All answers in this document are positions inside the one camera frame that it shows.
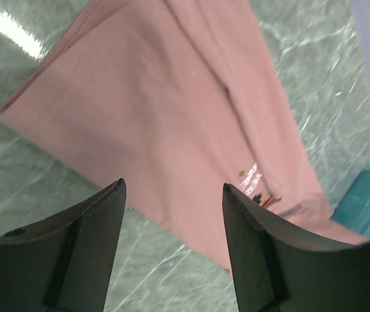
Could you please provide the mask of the pink t shirt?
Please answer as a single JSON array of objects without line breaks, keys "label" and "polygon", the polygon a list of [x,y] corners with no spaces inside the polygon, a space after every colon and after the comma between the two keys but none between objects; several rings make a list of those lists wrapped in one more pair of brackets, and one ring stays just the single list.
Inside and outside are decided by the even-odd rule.
[{"label": "pink t shirt", "polygon": [[222,189],[360,244],[308,160],[248,1],[89,1],[0,121],[230,268]]}]

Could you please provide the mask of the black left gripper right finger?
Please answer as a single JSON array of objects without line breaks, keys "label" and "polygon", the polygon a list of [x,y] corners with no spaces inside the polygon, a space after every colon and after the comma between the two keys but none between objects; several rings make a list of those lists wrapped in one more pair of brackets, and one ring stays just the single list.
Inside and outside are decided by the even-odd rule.
[{"label": "black left gripper right finger", "polygon": [[240,311],[370,311],[370,241],[314,234],[231,184],[222,210]]}]

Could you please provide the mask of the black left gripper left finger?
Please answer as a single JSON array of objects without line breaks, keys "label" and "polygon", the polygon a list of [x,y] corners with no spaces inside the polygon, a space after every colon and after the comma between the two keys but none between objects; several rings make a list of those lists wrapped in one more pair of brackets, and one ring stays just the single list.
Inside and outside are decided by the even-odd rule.
[{"label": "black left gripper left finger", "polygon": [[102,311],[126,206],[111,183],[0,236],[0,311]]}]

